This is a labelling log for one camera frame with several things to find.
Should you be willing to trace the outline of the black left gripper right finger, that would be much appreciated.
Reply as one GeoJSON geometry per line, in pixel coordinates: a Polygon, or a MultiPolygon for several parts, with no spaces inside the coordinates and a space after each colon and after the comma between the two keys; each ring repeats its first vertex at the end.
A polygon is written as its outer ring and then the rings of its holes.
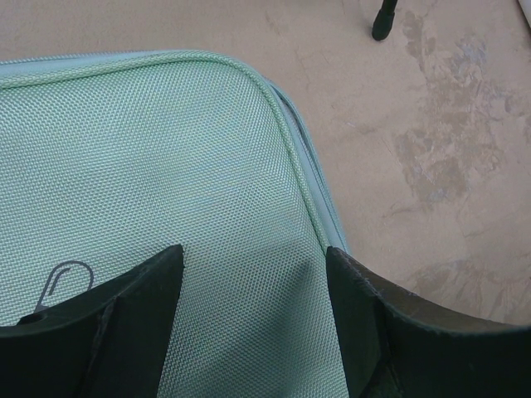
{"type": "Polygon", "coordinates": [[[530,328],[458,313],[326,254],[329,297],[352,397],[528,397],[530,328]]]}

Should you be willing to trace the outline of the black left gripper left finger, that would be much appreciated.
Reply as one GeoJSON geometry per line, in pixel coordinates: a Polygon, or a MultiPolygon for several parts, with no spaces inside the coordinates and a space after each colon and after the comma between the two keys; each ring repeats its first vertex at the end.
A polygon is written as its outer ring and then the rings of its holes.
{"type": "Polygon", "coordinates": [[[1,329],[3,397],[155,397],[183,281],[172,245],[1,329]]]}

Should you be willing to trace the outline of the mint green medicine case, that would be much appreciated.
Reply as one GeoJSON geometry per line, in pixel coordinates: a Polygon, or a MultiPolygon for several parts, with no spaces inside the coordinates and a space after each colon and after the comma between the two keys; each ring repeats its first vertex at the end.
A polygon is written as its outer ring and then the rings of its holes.
{"type": "Polygon", "coordinates": [[[334,207],[294,106],[202,51],[1,65],[1,323],[170,245],[185,270],[161,397],[345,397],[334,207]]]}

